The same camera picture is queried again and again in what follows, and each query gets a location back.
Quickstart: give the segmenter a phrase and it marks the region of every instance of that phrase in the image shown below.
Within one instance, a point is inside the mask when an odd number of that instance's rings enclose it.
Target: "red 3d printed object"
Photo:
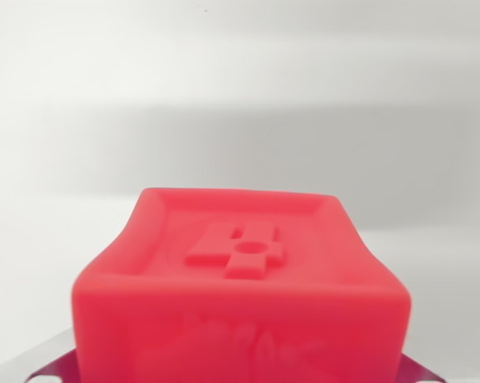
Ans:
[[[73,289],[82,383],[395,383],[410,297],[335,197],[147,189]]]

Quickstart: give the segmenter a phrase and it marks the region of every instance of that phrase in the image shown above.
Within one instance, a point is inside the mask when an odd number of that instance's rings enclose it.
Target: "metal plate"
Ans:
[[[403,355],[395,383],[445,382],[444,379]],[[73,332],[64,333],[0,365],[0,383],[81,383]]]

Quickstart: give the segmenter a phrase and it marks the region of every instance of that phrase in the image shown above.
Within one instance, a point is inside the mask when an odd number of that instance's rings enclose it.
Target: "circular hole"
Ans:
[[[27,381],[27,383],[62,383],[63,380],[56,375],[38,375],[37,377],[32,377]]]
[[[259,254],[266,251],[269,247],[263,242],[240,242],[236,247],[236,251],[245,254]]]

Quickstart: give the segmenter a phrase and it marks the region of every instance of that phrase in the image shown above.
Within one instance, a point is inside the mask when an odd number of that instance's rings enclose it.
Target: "white backdrop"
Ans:
[[[158,186],[338,195],[480,376],[480,1],[0,1],[0,362]]]

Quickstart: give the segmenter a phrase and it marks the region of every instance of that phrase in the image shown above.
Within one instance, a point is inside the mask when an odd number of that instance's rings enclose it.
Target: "raised cross shape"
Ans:
[[[190,264],[225,265],[226,278],[261,279],[268,266],[284,262],[275,235],[271,222],[248,222],[242,231],[233,223],[212,223],[185,259]]]

